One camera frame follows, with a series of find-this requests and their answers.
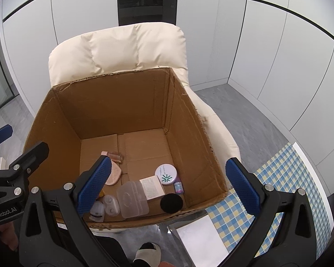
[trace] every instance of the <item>gray floor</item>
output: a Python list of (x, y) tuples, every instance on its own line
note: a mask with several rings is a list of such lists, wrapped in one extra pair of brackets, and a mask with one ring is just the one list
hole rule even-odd
[[(197, 91), (197, 94), (214, 109), (234, 137), (240, 148), (242, 163), (248, 171), (256, 171), (288, 142), (258, 109), (231, 86), (220, 85)], [(7, 165), (22, 153), (32, 122), (33, 116), (20, 96), (0, 109), (0, 127), (5, 124), (13, 127), (13, 136), (0, 145), (0, 156), (7, 160)], [(177, 267), (192, 266), (181, 243), (170, 234), (167, 225), (128, 229), (109, 236), (120, 242), (129, 259), (134, 258), (143, 243), (152, 241), (161, 246), (162, 260)]]
[(239, 146), (242, 164), (250, 173), (288, 143), (268, 118), (229, 84), (196, 91), (196, 94), (230, 131)]

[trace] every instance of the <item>green starburst symbol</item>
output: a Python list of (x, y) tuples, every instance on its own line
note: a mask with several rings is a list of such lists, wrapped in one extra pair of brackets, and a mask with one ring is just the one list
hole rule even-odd
[(170, 175), (162, 175), (162, 181), (164, 183), (169, 182), (170, 180), (172, 180), (172, 177)]

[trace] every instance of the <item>blue and yellow plaid cloth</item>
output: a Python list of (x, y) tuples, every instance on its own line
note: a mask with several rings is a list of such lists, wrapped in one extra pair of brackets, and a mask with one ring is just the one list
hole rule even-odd
[[(271, 184), (278, 191), (295, 192), (298, 188), (302, 188), (307, 192), (316, 229), (317, 257), (319, 257), (330, 238), (329, 218), (321, 194), (293, 146), (288, 143), (254, 174), (262, 184)], [(254, 216), (246, 213), (234, 189), (224, 201), (207, 208), (207, 212), (229, 252), (237, 245), (254, 219)], [(256, 256), (265, 253), (270, 247), (282, 214), (276, 214)]]

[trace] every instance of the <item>black round object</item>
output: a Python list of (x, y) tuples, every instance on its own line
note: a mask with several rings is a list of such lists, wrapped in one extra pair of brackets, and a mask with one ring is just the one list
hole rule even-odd
[(163, 196), (159, 204), (163, 211), (165, 211), (168, 214), (173, 214), (182, 209), (183, 200), (177, 194), (171, 193)]

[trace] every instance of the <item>translucent plastic container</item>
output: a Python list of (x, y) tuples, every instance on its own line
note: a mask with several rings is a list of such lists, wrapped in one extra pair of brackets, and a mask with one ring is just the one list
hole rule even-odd
[(148, 214), (150, 211), (140, 182), (126, 182), (116, 191), (121, 215), (127, 219)]

